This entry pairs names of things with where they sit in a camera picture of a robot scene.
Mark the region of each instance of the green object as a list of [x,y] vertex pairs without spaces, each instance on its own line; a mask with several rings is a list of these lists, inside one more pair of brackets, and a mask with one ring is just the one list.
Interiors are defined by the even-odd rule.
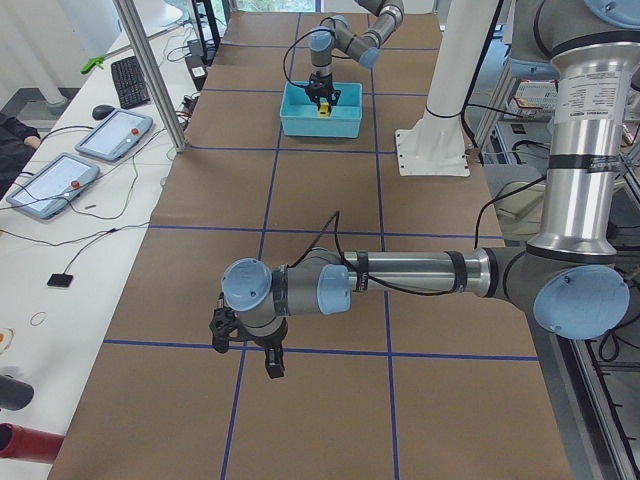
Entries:
[[82,67],[82,69],[80,70],[80,73],[82,73],[83,75],[86,75],[95,66],[98,66],[98,67],[104,69],[104,66],[102,65],[104,63],[104,60],[105,60],[104,55],[100,56],[100,57],[90,58],[89,61],[86,63],[86,65],[84,67]]

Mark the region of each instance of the red cylinder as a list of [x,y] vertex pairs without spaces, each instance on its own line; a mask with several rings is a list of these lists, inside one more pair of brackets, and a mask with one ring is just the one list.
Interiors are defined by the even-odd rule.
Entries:
[[0,458],[53,463],[63,440],[63,435],[2,423],[0,424]]

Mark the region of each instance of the white metal pole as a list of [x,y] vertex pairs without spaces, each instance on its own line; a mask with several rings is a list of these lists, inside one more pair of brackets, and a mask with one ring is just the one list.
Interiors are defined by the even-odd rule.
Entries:
[[424,116],[396,131],[400,175],[469,175],[459,113],[498,3],[452,1]]
[[167,86],[156,64],[147,34],[144,31],[144,26],[133,0],[113,0],[113,3],[122,21],[122,26],[127,32],[131,48],[140,62],[140,68],[149,84],[149,91],[155,101],[156,108],[160,112],[164,126],[169,132],[171,141],[177,152],[183,152],[187,148],[187,139],[184,136],[180,122],[178,122]]

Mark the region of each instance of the keyboard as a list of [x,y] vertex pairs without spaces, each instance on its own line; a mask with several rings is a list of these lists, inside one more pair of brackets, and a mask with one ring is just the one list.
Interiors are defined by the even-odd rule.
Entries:
[[118,92],[121,108],[133,108],[149,101],[147,84],[136,57],[127,57],[113,62],[111,76]]

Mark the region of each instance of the person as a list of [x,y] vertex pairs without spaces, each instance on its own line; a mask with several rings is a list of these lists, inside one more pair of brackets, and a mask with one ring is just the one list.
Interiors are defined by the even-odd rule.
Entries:
[[40,146],[38,131],[0,113],[0,198]]

